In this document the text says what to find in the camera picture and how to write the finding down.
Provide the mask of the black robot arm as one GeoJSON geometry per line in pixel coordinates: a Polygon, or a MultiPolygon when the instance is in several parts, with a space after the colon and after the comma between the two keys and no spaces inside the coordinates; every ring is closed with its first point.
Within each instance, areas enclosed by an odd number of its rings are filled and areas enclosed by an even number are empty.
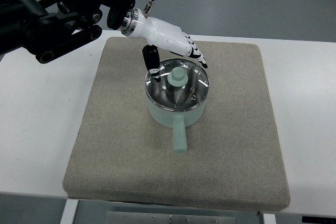
{"type": "Polygon", "coordinates": [[[1,0],[1,55],[25,48],[39,63],[49,63],[102,34],[107,26],[126,29],[135,0],[1,0]]]}

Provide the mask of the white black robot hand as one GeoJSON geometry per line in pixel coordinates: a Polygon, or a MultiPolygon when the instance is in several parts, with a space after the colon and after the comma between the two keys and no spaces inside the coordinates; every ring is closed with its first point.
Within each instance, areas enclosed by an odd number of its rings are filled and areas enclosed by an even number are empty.
{"type": "Polygon", "coordinates": [[[145,66],[150,76],[160,82],[160,56],[158,49],[181,57],[189,57],[207,68],[205,57],[192,38],[172,25],[154,17],[145,17],[139,9],[133,9],[124,18],[120,30],[128,38],[142,38],[148,44],[142,49],[145,66]]]}

